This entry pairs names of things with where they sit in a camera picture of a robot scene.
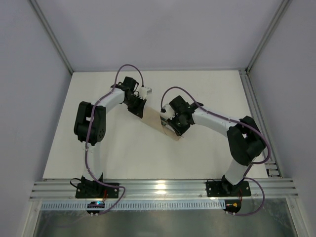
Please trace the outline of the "knife with green handle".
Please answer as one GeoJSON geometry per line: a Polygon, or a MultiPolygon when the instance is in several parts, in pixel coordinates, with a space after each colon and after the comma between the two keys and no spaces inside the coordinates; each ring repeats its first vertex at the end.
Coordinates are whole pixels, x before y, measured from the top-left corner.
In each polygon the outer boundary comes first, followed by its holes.
{"type": "Polygon", "coordinates": [[[169,122],[167,119],[160,118],[161,125],[163,128],[163,131],[166,133],[170,133],[172,136],[181,137],[182,134],[179,132],[178,127],[174,126],[171,122],[169,122]]]}

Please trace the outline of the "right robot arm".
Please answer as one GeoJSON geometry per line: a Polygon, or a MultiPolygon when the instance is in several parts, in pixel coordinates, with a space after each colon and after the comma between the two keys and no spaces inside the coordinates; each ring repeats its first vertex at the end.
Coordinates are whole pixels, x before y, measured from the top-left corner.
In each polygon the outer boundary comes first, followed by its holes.
{"type": "Polygon", "coordinates": [[[250,116],[240,119],[227,118],[209,111],[202,103],[189,104],[177,96],[160,110],[161,123],[169,126],[177,136],[182,136],[192,125],[201,125],[216,131],[228,139],[232,162],[220,181],[206,183],[209,197],[250,196],[245,174],[253,160],[266,148],[266,143],[250,116]]]}

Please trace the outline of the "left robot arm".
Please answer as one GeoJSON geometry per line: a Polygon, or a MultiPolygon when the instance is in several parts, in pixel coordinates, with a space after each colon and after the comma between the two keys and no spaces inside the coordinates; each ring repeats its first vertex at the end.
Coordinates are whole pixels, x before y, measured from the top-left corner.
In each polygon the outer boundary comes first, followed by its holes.
{"type": "Polygon", "coordinates": [[[123,82],[115,82],[109,92],[94,103],[80,102],[74,125],[74,134],[84,144],[85,172],[81,185],[88,187],[111,187],[114,185],[103,182],[103,172],[100,170],[100,144],[106,135],[107,113],[120,104],[125,104],[127,110],[142,118],[147,96],[152,89],[131,78],[125,77],[123,82]]]}

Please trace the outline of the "beige cloth napkin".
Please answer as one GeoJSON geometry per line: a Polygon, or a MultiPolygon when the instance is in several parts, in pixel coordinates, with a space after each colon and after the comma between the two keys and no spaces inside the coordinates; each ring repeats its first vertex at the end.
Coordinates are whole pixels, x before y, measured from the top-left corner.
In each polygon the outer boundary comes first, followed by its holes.
{"type": "Polygon", "coordinates": [[[176,133],[165,127],[161,124],[160,114],[158,111],[151,107],[145,107],[143,110],[143,117],[141,118],[142,123],[153,128],[154,130],[162,133],[163,135],[171,138],[174,141],[179,141],[180,136],[177,136],[176,133]]]}

